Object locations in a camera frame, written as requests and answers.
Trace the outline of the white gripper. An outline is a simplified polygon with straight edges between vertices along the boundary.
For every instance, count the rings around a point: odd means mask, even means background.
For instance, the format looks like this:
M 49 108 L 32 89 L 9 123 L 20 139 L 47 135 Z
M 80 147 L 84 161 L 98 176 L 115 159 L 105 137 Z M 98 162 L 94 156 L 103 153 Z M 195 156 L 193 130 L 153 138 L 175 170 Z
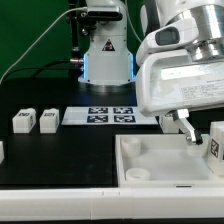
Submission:
M 201 145 L 203 139 L 187 120 L 188 110 L 224 105 L 224 58 L 194 60 L 187 47 L 198 36 L 195 19 L 181 19 L 149 33 L 136 55 L 139 111 L 145 116 L 174 111 L 173 121 L 189 145 Z

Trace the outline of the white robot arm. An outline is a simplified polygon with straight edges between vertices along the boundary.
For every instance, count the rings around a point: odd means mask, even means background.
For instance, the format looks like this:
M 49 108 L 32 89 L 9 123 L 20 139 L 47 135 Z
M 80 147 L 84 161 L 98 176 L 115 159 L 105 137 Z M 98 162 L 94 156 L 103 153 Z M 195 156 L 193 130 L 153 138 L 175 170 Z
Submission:
M 144 39 L 135 55 L 126 44 L 127 5 L 86 4 L 80 20 L 90 47 L 79 81 L 98 91 L 134 82 L 144 116 L 171 114 L 187 141 L 201 144 L 186 117 L 224 105 L 224 0 L 143 0 Z

